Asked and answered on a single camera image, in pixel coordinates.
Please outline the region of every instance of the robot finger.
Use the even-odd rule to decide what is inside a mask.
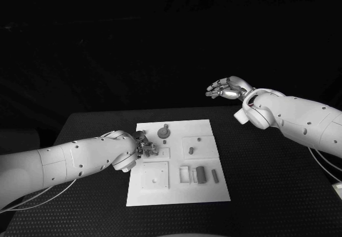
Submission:
[[[228,83],[230,78],[224,78],[218,81],[215,81],[207,88],[208,91],[211,91],[215,87],[221,87],[223,85],[230,85]]]

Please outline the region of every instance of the table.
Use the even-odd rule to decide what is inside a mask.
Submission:
[[[113,130],[132,133],[140,122],[210,119],[231,202],[126,207],[130,173],[110,167],[78,179],[51,202],[18,211],[6,236],[342,235],[342,201],[308,148],[286,139],[276,128],[261,130],[250,122],[241,125],[233,116],[240,108],[77,113],[55,143]],[[22,207],[48,200],[68,184]]]

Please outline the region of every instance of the robotic hand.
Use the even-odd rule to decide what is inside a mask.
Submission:
[[[83,178],[110,165],[129,172],[143,153],[158,147],[143,131],[113,131],[101,137],[0,156],[0,209],[29,193]]]
[[[251,121],[260,129],[276,127],[290,140],[342,158],[342,111],[279,91],[257,89],[235,76],[218,80],[207,90],[214,99],[221,96],[243,101],[234,114],[241,124]]]

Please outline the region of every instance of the small cylinder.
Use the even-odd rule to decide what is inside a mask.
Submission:
[[[205,167],[202,166],[197,167],[197,175],[198,175],[198,183],[205,184],[207,183]]]
[[[217,171],[212,170],[212,176],[214,176],[214,181],[215,181],[215,184],[220,182],[220,179],[218,179],[218,174],[217,174]]]

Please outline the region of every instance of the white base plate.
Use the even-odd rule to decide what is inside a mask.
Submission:
[[[160,139],[158,131],[165,124],[169,125],[171,136],[166,139]],[[139,130],[146,130],[149,141],[156,144],[160,151],[165,151],[165,155],[150,156],[149,158],[142,156],[142,159],[137,160],[137,165],[130,171],[130,187],[126,206],[230,201],[227,181],[210,120],[139,123],[137,131]],[[197,147],[192,155],[189,155],[189,148],[185,146]],[[155,168],[150,166],[149,170],[152,173],[150,176],[146,176],[143,174],[146,172],[143,165],[150,162],[156,163],[149,164],[156,166],[156,170],[152,171]],[[165,163],[168,163],[169,166],[168,181],[165,176],[163,178],[159,176],[159,165]],[[182,166],[189,167],[191,185],[181,183],[179,168]],[[195,183],[192,178],[192,170],[199,166],[205,167],[205,184]],[[212,169],[217,170],[218,174],[220,182],[217,184],[212,177]],[[162,180],[162,182],[156,184],[153,183],[153,179],[155,181]]]

